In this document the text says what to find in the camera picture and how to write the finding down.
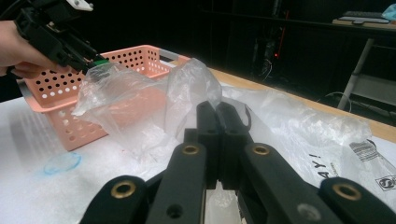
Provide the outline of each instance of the transparent plastic wrap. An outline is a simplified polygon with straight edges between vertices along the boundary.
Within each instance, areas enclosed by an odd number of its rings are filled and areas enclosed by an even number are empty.
[[[383,13],[382,17],[390,21],[396,21],[396,4],[390,5]]]
[[[182,142],[184,129],[196,126],[198,104],[209,101],[216,106],[220,100],[220,84],[196,59],[158,80],[121,64],[105,63],[88,71],[73,115],[101,125],[133,152],[144,170],[145,164],[155,161],[167,164],[173,148]]]
[[[223,190],[220,182],[206,191],[205,224],[217,223],[242,223],[235,192]]]
[[[366,121],[317,111],[279,91],[222,90],[223,101],[245,123],[251,119],[253,140],[274,147],[303,180],[319,187],[325,178],[351,179],[396,212],[396,168],[377,152]]]

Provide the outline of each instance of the cable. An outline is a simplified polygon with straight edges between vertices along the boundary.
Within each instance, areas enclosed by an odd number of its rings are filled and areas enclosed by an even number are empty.
[[[9,20],[9,16],[12,15],[17,9],[19,9],[26,0],[17,0],[11,6],[9,6],[4,12],[0,15],[0,21]]]
[[[265,78],[264,78],[262,81],[264,81],[265,79],[267,79],[268,76],[270,75],[271,71],[272,71],[272,63],[271,63],[268,59],[265,59],[265,61],[267,61],[267,62],[270,64],[270,70],[269,70],[267,76],[265,76]]]
[[[348,112],[350,113],[350,112],[352,111],[352,102],[350,101],[349,97],[347,97],[343,92],[340,92],[340,91],[330,92],[329,94],[325,95],[324,97],[333,95],[333,94],[335,94],[335,93],[337,93],[337,94],[342,94],[343,96],[345,96],[345,97],[347,98],[347,100],[349,101],[349,111],[348,111]]]
[[[361,107],[363,107],[363,108],[365,108],[365,109],[367,109],[367,110],[369,110],[369,111],[371,111],[371,112],[377,114],[378,116],[380,116],[380,117],[382,117],[382,118],[384,118],[384,119],[389,119],[393,126],[396,125],[395,121],[393,120],[393,116],[390,114],[390,111],[384,110],[384,109],[381,109],[381,108],[379,108],[379,107],[374,106],[374,108],[380,109],[380,110],[382,110],[382,111],[387,111],[388,114],[389,114],[389,117],[388,117],[388,116],[386,116],[386,115],[384,115],[384,114],[381,114],[381,113],[379,113],[378,111],[375,111],[374,109],[372,109],[372,106],[371,106],[371,105],[366,105],[366,104],[363,104],[363,103],[361,103],[361,102],[355,102],[355,103],[357,103],[357,104],[360,105]]]

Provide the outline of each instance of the table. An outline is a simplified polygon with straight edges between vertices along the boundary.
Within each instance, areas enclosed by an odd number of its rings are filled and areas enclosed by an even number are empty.
[[[341,24],[341,25],[354,25],[352,21],[339,21],[339,20],[333,20],[333,24]],[[373,28],[380,28],[380,29],[388,29],[388,30],[396,30],[396,25],[394,24],[382,24],[382,23],[371,23],[371,22],[365,22],[362,24],[364,27],[373,27]],[[382,80],[380,78],[372,79],[372,78],[366,78],[361,75],[361,69],[364,66],[364,63],[366,61],[366,58],[373,47],[373,44],[375,42],[375,39],[370,37],[367,39],[366,44],[364,46],[363,51],[361,52],[361,56],[359,57],[359,60],[355,66],[355,69],[353,70],[351,77],[346,84],[346,88],[344,90],[344,94],[341,98],[340,103],[338,104],[337,108],[339,109],[344,109],[347,100],[350,96],[350,94],[355,90],[357,90],[357,85],[360,84],[364,85],[363,88],[360,88],[359,95],[362,95],[364,97],[372,98],[374,100],[381,101],[383,103],[387,103],[390,105],[396,105],[396,98],[391,97],[394,96],[395,91],[396,91],[396,84],[389,84],[388,81]],[[366,90],[367,89],[376,89],[374,91],[374,94],[368,93]]]
[[[214,69],[211,71],[225,84],[270,89]],[[292,97],[318,110],[359,118]],[[130,161],[131,153],[109,136],[66,153],[46,117],[33,112],[22,98],[0,104],[0,111],[3,117],[0,120],[0,222],[76,223],[96,192],[111,178],[139,169],[145,171],[145,176],[153,176],[166,167],[166,162],[152,169],[136,167]],[[378,150],[394,149],[396,128],[372,120],[369,123]],[[394,159],[396,164],[395,150],[380,152]]]

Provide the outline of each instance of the pink plastic basket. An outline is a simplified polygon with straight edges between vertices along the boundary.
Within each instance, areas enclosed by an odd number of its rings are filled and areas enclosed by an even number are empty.
[[[149,45],[115,50],[102,55],[111,62],[125,64],[126,67],[151,78],[164,77],[169,73],[172,66],[165,61],[180,64],[189,59]],[[58,74],[48,70],[43,71],[38,78],[24,80],[29,90],[27,93],[22,90],[26,102],[35,112],[47,116],[68,151],[107,135],[99,125],[78,120],[71,115],[83,78],[81,73]]]

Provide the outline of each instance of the hand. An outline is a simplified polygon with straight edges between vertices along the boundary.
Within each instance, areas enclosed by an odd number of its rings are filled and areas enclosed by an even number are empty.
[[[0,77],[12,65],[15,66],[12,73],[25,78],[38,77],[46,69],[71,72],[70,66],[62,67],[51,61],[23,39],[14,21],[0,21]]]

